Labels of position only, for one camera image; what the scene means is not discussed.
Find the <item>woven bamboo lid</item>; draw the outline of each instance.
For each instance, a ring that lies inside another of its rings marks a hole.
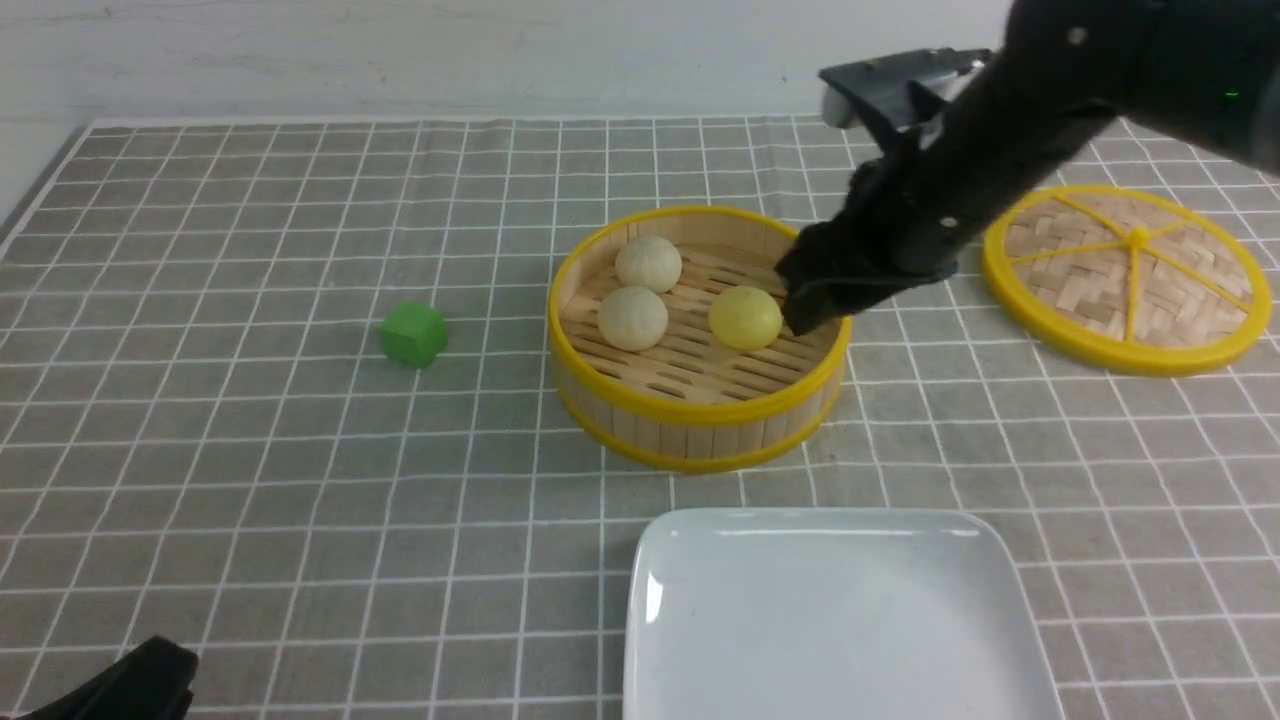
[[[1033,334],[1123,373],[1226,365],[1271,311],[1262,270],[1230,234],[1162,197],[1114,187],[1027,196],[987,232],[983,269]]]

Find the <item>square plate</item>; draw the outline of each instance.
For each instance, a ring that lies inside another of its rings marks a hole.
[[[625,720],[1062,717],[1009,550],[963,512],[668,512],[625,671]]]

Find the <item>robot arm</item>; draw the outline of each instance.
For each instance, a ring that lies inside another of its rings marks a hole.
[[[828,68],[824,119],[882,156],[776,270],[796,333],[955,272],[959,251],[1119,117],[1280,173],[1280,0],[1015,0],[1005,46]],[[968,81],[954,100],[948,78]]]

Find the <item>steamer basket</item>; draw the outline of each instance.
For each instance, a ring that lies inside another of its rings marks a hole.
[[[645,234],[673,242],[684,273],[662,295],[666,337],[625,352],[604,342],[595,314],[618,287],[618,250]],[[795,234],[754,213],[696,206],[623,218],[586,238],[557,270],[548,301],[553,377],[570,415],[604,446],[682,473],[745,468],[797,446],[840,392],[850,320],[803,338],[783,329],[756,352],[718,345],[707,324],[712,301],[731,287],[782,299],[773,265]]]

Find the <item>green cube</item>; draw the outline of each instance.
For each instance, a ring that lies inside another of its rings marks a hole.
[[[449,342],[444,315],[419,302],[401,302],[378,325],[383,354],[406,365],[426,368]]]

